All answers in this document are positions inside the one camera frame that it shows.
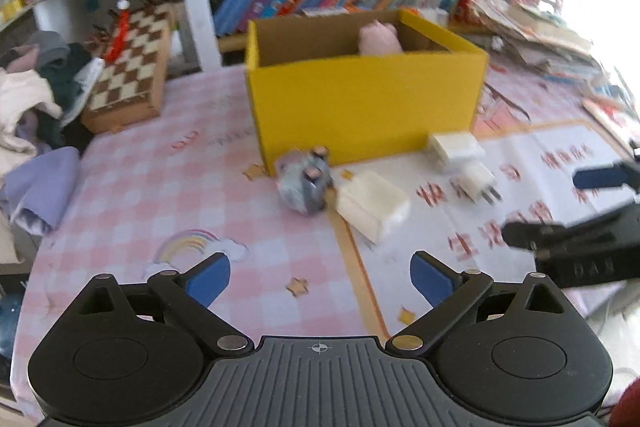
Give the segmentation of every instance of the yellow cardboard box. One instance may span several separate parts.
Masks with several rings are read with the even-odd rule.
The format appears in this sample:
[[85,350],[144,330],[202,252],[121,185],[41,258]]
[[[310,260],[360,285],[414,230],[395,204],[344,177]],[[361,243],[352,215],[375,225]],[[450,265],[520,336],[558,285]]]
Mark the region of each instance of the yellow cardboard box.
[[[392,23],[404,54],[361,57],[358,34]],[[270,175],[290,149],[324,145],[331,163],[419,150],[469,130],[488,55],[406,10],[277,17],[249,25],[248,87]]]

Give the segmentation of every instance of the pink plush toy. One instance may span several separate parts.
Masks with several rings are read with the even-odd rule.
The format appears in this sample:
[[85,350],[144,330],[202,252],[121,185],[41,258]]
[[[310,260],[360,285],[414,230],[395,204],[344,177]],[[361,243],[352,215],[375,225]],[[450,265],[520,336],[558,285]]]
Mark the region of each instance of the pink plush toy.
[[360,29],[358,46],[361,55],[391,55],[402,53],[398,32],[392,24],[374,21]]

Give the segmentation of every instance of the chessboard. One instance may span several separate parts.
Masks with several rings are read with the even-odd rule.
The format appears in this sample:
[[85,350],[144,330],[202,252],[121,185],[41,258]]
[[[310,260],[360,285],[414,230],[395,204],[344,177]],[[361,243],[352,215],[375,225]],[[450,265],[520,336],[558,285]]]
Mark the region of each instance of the chessboard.
[[95,83],[82,123],[93,133],[159,116],[171,40],[172,6],[134,12],[123,51]]

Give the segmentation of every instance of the crosshair marking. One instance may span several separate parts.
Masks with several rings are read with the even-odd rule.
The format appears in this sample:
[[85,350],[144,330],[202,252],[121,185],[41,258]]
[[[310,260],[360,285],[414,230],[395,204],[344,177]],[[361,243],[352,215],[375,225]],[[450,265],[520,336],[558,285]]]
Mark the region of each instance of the crosshair marking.
[[310,349],[313,349],[316,353],[324,353],[327,349],[331,349],[331,347],[323,343],[317,343],[311,346]]

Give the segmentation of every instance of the pink checkered tablecloth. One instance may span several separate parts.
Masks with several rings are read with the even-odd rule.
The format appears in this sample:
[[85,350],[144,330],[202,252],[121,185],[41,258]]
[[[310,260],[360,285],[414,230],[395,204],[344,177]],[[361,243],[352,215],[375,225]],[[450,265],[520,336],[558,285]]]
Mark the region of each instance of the pink checkered tablecloth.
[[[478,135],[586,119],[573,89],[545,86],[503,59],[492,59],[487,83],[493,90],[482,97]],[[369,333],[328,216],[286,209],[272,180],[245,175],[260,163],[242,67],[173,80],[161,118],[94,139],[62,225],[42,242],[22,305],[11,383],[30,419],[42,413],[28,360],[66,306],[97,273],[143,282],[158,248],[182,230],[207,230],[248,249],[232,262],[230,285],[211,309],[255,341]],[[285,288],[292,278],[308,280],[308,295],[293,298]]]

